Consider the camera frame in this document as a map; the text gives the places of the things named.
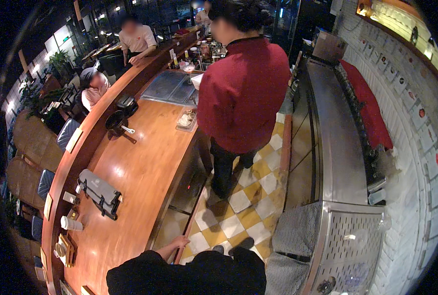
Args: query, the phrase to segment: shoe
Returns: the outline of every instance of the shoe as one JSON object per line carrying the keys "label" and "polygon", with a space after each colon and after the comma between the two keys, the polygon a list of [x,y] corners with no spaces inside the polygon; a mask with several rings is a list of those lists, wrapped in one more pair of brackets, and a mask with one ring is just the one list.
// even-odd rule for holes
{"label": "shoe", "polygon": [[237,245],[234,248],[230,249],[228,254],[229,254],[229,256],[234,256],[234,250],[236,250],[239,247],[242,247],[242,248],[250,250],[253,247],[254,244],[255,244],[255,240],[251,236],[247,237],[243,241],[241,241],[239,243],[239,245]]}
{"label": "shoe", "polygon": [[223,245],[215,245],[212,248],[212,251],[217,251],[217,252],[221,253],[222,255],[224,255],[224,246]]}

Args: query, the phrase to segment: hand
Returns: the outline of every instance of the hand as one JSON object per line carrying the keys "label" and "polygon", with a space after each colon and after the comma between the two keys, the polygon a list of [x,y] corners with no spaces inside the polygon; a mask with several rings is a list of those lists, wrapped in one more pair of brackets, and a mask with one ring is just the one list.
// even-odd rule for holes
{"label": "hand", "polygon": [[171,241],[171,244],[177,248],[184,248],[189,242],[190,240],[186,236],[177,236]]}
{"label": "hand", "polygon": [[135,65],[137,65],[139,62],[140,62],[140,60],[143,58],[143,56],[141,56],[140,54],[139,55],[136,55],[136,56],[134,56],[134,57],[132,57],[130,60],[129,60],[129,62],[133,65],[133,66],[135,66]]}

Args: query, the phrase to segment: blue cushion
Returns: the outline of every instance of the blue cushion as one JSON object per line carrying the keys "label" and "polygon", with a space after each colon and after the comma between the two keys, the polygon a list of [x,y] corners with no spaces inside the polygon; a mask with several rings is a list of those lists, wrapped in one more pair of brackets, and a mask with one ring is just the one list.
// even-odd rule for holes
{"label": "blue cushion", "polygon": [[42,218],[32,216],[32,237],[39,242],[42,242],[42,225]]}
{"label": "blue cushion", "polygon": [[47,198],[47,194],[50,191],[54,177],[55,173],[51,172],[50,170],[43,169],[39,179],[39,188],[37,188],[37,193],[43,200]]}
{"label": "blue cushion", "polygon": [[72,137],[74,131],[76,128],[80,126],[80,123],[76,122],[73,119],[68,119],[63,125],[62,130],[58,134],[57,137],[57,144],[62,149],[62,151],[65,151],[66,146],[68,145],[68,142],[70,141],[70,138]]}

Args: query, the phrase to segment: white shirt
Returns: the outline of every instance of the white shirt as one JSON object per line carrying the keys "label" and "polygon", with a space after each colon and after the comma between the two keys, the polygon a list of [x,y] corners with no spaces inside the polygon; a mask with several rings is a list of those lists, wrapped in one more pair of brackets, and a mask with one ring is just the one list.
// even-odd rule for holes
{"label": "white shirt", "polygon": [[119,32],[122,50],[130,49],[131,52],[144,52],[149,46],[157,45],[149,26],[138,25],[133,35]]}
{"label": "white shirt", "polygon": [[81,92],[81,102],[83,103],[83,106],[88,109],[88,111],[91,111],[96,105],[96,103],[101,99],[101,97],[106,93],[106,91],[111,88],[111,85],[109,84],[108,79],[106,76],[104,76],[103,73],[99,73],[101,75],[101,80],[104,80],[103,85],[101,88],[86,88]]}

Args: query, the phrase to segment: red cloth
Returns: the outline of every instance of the red cloth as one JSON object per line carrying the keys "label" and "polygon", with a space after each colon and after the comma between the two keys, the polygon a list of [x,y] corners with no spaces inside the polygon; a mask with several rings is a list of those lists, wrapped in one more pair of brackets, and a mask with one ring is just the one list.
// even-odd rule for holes
{"label": "red cloth", "polygon": [[375,149],[378,144],[382,144],[385,148],[392,149],[393,142],[381,117],[380,107],[367,82],[356,67],[342,59],[339,61],[347,72],[347,79],[352,84],[358,101],[365,103],[360,110],[360,115],[365,125],[370,146]]}
{"label": "red cloth", "polygon": [[265,38],[238,40],[227,50],[201,80],[198,124],[225,150],[246,153],[270,141],[290,78],[288,57]]}

